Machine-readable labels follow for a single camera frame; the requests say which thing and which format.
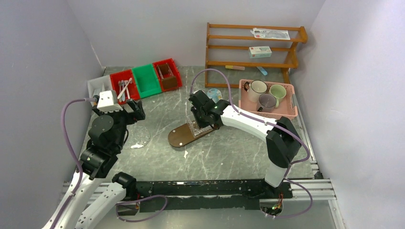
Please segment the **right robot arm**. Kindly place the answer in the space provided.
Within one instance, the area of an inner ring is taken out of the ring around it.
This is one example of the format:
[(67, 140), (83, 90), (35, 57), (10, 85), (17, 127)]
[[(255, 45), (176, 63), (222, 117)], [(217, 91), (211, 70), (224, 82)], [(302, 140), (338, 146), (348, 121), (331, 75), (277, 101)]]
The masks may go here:
[(286, 118), (265, 118), (233, 106), (226, 100), (214, 102), (206, 93), (198, 90), (190, 94), (191, 112), (200, 128), (210, 126), (219, 129), (230, 126), (256, 136), (265, 142), (270, 160), (262, 190), (268, 198), (281, 191), (280, 184), (303, 145), (292, 122)]

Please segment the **white toothbrush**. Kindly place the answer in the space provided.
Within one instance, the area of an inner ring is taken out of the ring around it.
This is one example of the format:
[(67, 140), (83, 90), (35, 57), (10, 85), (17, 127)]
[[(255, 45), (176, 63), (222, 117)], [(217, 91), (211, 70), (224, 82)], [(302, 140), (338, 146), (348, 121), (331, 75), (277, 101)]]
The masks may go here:
[(129, 78), (128, 80), (121, 80), (118, 82), (119, 86), (119, 94), (118, 94), (118, 100), (120, 102), (125, 102), (127, 99), (130, 99), (130, 94), (129, 94), (129, 89), (128, 86), (132, 83), (132, 79)]

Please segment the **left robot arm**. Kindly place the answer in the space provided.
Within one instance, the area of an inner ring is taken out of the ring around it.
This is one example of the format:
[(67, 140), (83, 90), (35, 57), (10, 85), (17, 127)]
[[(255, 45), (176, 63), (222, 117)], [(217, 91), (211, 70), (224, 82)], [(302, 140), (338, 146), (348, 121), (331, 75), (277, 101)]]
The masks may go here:
[(86, 149), (76, 156), (76, 171), (61, 203), (44, 225), (45, 229), (73, 229), (97, 187), (117, 162), (128, 136), (128, 125), (146, 118), (141, 100), (127, 100), (130, 112), (119, 106), (117, 111), (101, 111), (92, 107), (97, 118), (88, 131)]

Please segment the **purple mug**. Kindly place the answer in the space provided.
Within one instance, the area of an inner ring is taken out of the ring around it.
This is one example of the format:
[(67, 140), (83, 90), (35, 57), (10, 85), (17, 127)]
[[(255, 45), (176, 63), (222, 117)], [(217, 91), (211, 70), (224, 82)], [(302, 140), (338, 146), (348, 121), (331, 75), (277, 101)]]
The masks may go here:
[(256, 111), (271, 113), (278, 106), (278, 100), (271, 94), (260, 95), (257, 104)]

